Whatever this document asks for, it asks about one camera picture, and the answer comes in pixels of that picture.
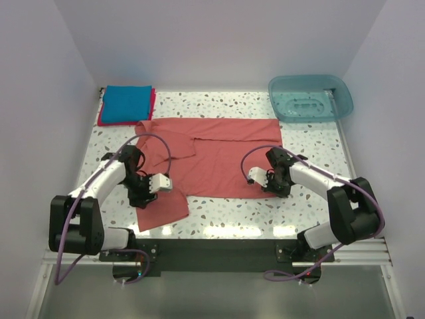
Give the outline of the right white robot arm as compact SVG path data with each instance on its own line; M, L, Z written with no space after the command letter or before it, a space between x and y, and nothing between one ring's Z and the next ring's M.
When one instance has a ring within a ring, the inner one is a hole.
M283 198L294 185L300 185L327 202L328 222L297 235L296 254L301 260L311 261L320 249L338 243L350 245L383 230L383 212L367 179L335 175L281 147L270 148L266 157L270 169L253 167L248 173L248 179L264 192Z

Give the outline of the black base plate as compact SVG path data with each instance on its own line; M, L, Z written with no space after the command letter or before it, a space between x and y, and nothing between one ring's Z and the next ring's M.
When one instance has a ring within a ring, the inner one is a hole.
M332 247L311 249L297 239L136 239L126 253L101 253L99 260L113 263L116 279L135 279L163 272L266 272L278 276L301 275L316 283L321 269L308 263L335 260Z

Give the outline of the aluminium frame rail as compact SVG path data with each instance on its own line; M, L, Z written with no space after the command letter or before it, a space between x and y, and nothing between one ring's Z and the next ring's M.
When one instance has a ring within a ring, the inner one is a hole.
M388 266L392 265L388 247L384 239L368 239L358 241L348 246L341 247L333 253L334 261L328 258L322 263L335 263L336 265L367 265L367 266ZM62 265L70 265L77 258L77 255L64 253L62 256ZM57 253L45 250L42 257L42 265L55 265ZM94 265L100 263L100 254L95 256L83 257L80 265ZM294 266L312 266L313 262L292 262Z

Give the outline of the teal plastic basin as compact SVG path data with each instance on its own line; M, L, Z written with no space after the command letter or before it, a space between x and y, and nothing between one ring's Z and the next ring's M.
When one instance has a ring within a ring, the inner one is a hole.
M328 74L277 76L268 93L276 118L285 123L334 122L354 108L347 85Z

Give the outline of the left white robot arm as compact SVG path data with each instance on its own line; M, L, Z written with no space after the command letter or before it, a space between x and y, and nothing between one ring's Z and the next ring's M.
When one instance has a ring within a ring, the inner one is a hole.
M145 209L157 199L149 189L151 174L139 174L145 155L135 146L126 146L117 158L107 153L97 170L68 195L57 195L50 202L48 246L51 251L78 255L97 255L114 250L123 261L137 254L134 232L104 226L101 206L117 185L127 189L129 205Z

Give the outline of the salmon pink t shirt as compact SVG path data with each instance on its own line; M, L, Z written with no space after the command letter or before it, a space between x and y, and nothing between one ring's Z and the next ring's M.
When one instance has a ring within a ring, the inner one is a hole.
M135 127L137 147L145 154L146 173L168 172L173 183L146 209L137 210L140 231L184 219L187 198L261 199L269 195L249 186L243 176L251 167L269 168L263 151L244 155L263 145L282 144L277 119L158 118Z

